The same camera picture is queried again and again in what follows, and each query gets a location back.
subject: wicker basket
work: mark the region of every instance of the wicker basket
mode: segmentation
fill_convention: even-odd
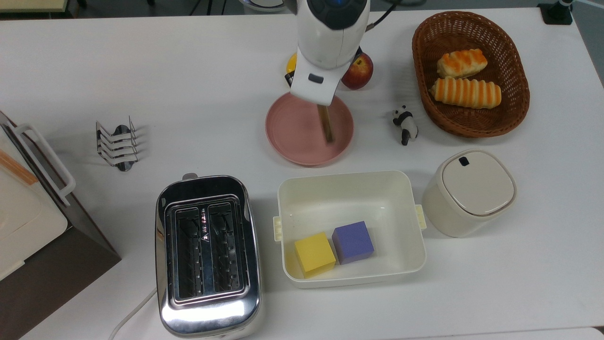
[[[494,82],[501,87],[501,104],[475,110],[435,101],[428,93],[436,79],[436,62],[445,53],[480,48],[489,62],[470,79]],[[465,11],[431,16],[413,35],[413,60],[423,106],[441,129],[462,137],[493,137],[518,126],[529,110],[529,83],[516,46],[494,22]]]

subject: foam block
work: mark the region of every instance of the foam block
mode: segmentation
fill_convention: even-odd
[[[337,227],[333,231],[332,241],[340,264],[363,260],[373,254],[365,221]]]
[[[336,264],[336,258],[324,232],[296,241],[294,245],[304,278],[332,270]]]

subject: bread roll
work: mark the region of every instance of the bread roll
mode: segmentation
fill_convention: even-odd
[[[487,67],[487,59],[479,49],[445,53],[436,62],[436,70],[442,78],[465,78]]]
[[[430,93],[439,102],[466,108],[492,109],[501,104],[501,88],[484,80],[437,79]]]

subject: yellow cube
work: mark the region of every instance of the yellow cube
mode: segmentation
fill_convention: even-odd
[[[324,232],[296,241],[294,244],[304,278],[308,279],[332,270],[336,264],[336,258]]]

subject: toaster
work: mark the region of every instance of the toaster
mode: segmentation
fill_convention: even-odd
[[[191,178],[165,188],[155,253],[159,316],[170,333],[238,339],[262,322],[257,235],[236,178]]]

